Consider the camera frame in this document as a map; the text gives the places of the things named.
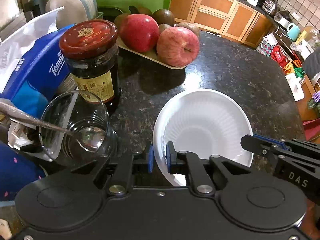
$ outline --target drinking glass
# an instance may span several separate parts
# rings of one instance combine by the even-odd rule
[[[93,93],[82,90],[66,92],[56,97],[44,110],[41,119],[77,132],[89,126],[103,129],[106,136],[93,153],[84,150],[72,136],[47,128],[39,128],[39,138],[50,159],[70,166],[98,156],[110,156],[117,151],[117,134],[110,126],[106,106]]]

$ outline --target red bag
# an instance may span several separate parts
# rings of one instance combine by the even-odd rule
[[[276,62],[278,62],[278,64],[284,68],[289,60],[287,59],[287,57],[285,55],[283,55],[283,53],[281,52],[280,50],[280,46],[279,44],[277,44],[273,49],[272,49],[272,52],[271,52],[271,58],[273,60],[275,60]]]

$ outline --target red apple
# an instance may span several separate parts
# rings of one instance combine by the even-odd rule
[[[137,52],[151,50],[157,43],[160,30],[149,15],[131,14],[121,23],[120,37],[124,44]]]
[[[165,29],[157,42],[160,59],[171,66],[183,67],[198,56],[200,49],[198,37],[189,29],[171,27]]]

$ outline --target kettle handle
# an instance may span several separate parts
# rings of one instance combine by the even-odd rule
[[[290,27],[293,27],[293,26],[295,26],[295,24],[294,24],[294,23],[290,23],[290,24],[288,25],[288,27],[287,27],[287,31],[289,31],[289,30],[290,30]]]

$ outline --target screw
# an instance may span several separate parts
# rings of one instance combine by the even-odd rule
[[[110,188],[109,188],[109,191],[113,194],[120,194],[120,193],[123,193],[124,192],[124,187],[121,186],[121,185],[112,185]]]
[[[197,191],[201,193],[210,193],[212,192],[213,188],[209,185],[200,185],[197,187]]]

